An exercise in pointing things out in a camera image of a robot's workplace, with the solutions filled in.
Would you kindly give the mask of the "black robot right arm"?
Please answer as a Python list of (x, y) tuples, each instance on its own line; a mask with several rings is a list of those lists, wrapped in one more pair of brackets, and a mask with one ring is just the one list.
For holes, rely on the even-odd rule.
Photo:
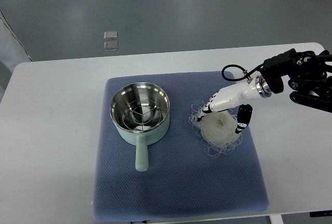
[(331, 112), (331, 54), (324, 50), (297, 52), (291, 49), (273, 56), (251, 71), (230, 64), (222, 69), (226, 81), (247, 80), (253, 86), (253, 96), (270, 97), (282, 93), (282, 77), (288, 76), (288, 86), (293, 90), (289, 98), (296, 104)]

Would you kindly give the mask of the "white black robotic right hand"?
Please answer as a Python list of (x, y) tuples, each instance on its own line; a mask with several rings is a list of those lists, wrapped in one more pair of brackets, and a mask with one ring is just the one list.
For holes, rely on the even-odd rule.
[(253, 109), (249, 102), (256, 99), (266, 99), (271, 94), (272, 90), (263, 77), (256, 76), (250, 82), (236, 83), (220, 89), (198, 111), (194, 120), (199, 123), (210, 113), (219, 113), (237, 107), (238, 124), (234, 132), (239, 134), (248, 126), (251, 120)]

